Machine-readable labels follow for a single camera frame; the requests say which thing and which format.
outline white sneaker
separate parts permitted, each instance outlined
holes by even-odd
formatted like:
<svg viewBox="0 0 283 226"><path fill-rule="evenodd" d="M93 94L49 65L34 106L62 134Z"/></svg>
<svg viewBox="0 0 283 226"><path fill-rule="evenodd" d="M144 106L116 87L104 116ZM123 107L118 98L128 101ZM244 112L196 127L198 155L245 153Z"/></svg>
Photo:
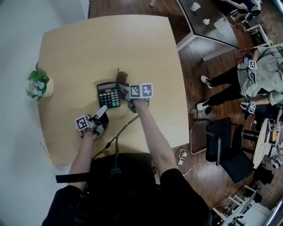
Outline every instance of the white sneaker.
<svg viewBox="0 0 283 226"><path fill-rule="evenodd" d="M232 15L230 15L231 19L236 22L236 17L233 17Z"/></svg>
<svg viewBox="0 0 283 226"><path fill-rule="evenodd" d="M196 105L196 108L197 108L197 110L199 110L199 111L202 111L202 110L204 110L205 108L208 108L208 107L209 107L209 105L208 105L207 101L198 103L198 104Z"/></svg>
<svg viewBox="0 0 283 226"><path fill-rule="evenodd" d="M241 106L241 108L242 108L243 110L248 111L248 110L249 110L249 105L250 105L250 104L251 104L251 103L249 103L249 102L245 101L245 102L241 102L241 103L240 103L240 106Z"/></svg>
<svg viewBox="0 0 283 226"><path fill-rule="evenodd" d="M210 89L212 88L211 83L210 83L210 80L209 80L206 76L202 75L202 76L200 77L200 80L201 80L204 84L206 84L208 88L210 88Z"/></svg>

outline white round table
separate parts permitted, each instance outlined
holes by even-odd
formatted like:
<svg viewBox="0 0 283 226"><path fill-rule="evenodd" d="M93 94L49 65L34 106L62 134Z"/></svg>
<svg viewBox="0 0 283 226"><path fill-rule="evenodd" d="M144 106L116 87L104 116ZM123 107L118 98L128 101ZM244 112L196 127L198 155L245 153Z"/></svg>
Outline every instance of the white round table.
<svg viewBox="0 0 283 226"><path fill-rule="evenodd" d="M256 169L260 163L262 162L264 156L268 154L270 147L269 145L269 137L270 137L270 121L269 119L265 119L261 129L260 134L257 139L255 154L253 156L253 164L254 169Z"/></svg>

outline wooden floor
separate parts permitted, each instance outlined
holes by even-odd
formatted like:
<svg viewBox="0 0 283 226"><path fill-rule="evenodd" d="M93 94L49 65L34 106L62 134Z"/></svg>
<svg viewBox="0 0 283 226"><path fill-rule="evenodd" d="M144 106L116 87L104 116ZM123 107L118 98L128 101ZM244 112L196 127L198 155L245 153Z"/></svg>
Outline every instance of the wooden floor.
<svg viewBox="0 0 283 226"><path fill-rule="evenodd" d="M91 3L90 18L121 14L166 16L171 23L176 43L189 33L190 30L187 21L175 0L157 0L153 8L149 6L149 3L150 0L95 0ZM233 30L238 39L240 50L253 47L250 36L241 31L243 30L242 27L233 27ZM202 62L202 57L213 52L219 45L221 44L196 38L179 51L186 88L188 113L192 108L195 108L195 104L198 101L207 99L226 87L219 86L214 89L208 89L201 84L200 76L206 75L208 78L213 78L235 66L235 60L243 56L240 50L234 50L209 61ZM207 118L217 120L231 117L234 123L241 123L246 128L249 128L251 119L244 121L244 115L241 113L239 102L237 100L213 107L212 112ZM193 117L195 117L195 112L195 110L192 111ZM195 124L195 126L199 127L204 127L205 125L206 122ZM193 132L191 142L194 146L193 149L205 146L205 135ZM188 144L184 145L184 148L188 152L190 151ZM205 152L197 155L189 154L185 163L180 167L180 170L184 173L191 165L194 165L194 169L185 178L193 189L202 196L209 207L220 204L224 198L236 193L246 182L244 180L242 183L234 184L221 166L216 166L215 163L205 160Z"/></svg>

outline black chair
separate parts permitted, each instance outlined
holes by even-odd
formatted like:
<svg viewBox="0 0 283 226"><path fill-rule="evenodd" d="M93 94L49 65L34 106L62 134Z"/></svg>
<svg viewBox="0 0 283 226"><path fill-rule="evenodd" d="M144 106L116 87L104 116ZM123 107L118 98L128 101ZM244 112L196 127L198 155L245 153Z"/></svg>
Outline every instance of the black chair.
<svg viewBox="0 0 283 226"><path fill-rule="evenodd" d="M236 129L231 142L232 125ZM221 165L234 183L245 179L252 172L254 165L242 151L244 128L241 124L225 118L210 123L204 132L207 134L207 161Z"/></svg>

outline black calculator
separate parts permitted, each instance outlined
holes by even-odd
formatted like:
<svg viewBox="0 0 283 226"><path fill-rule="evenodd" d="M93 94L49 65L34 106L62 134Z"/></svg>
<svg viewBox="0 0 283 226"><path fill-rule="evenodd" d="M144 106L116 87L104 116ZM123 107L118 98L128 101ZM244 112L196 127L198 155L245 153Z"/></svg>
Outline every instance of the black calculator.
<svg viewBox="0 0 283 226"><path fill-rule="evenodd" d="M97 85L98 99L100 107L107 105L108 108L117 108L120 106L120 98L117 89L117 83L108 82Z"/></svg>

